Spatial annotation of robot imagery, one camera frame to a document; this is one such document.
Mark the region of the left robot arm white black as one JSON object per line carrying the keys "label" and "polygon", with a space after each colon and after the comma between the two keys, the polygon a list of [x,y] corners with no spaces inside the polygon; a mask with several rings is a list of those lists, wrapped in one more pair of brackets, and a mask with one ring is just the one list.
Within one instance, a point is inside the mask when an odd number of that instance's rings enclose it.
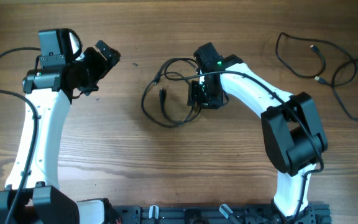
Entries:
{"label": "left robot arm white black", "polygon": [[25,120],[14,166],[0,191],[0,223],[122,223],[109,200],[76,202],[59,189],[63,125],[75,99],[89,95],[120,60],[103,41],[84,48],[68,28],[41,30],[35,67],[22,81]]}

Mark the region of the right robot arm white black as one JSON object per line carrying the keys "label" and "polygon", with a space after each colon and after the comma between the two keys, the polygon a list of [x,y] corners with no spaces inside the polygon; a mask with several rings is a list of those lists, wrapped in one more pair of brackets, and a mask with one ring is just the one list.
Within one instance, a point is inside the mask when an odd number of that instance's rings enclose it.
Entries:
{"label": "right robot arm white black", "polygon": [[260,118],[266,154],[278,171],[273,204],[283,221],[297,222],[308,207],[310,176],[323,171],[322,153],[328,148],[312,97],[275,88],[238,56],[219,55],[211,42],[193,57],[198,79],[191,83],[188,104],[216,110],[232,95]]}

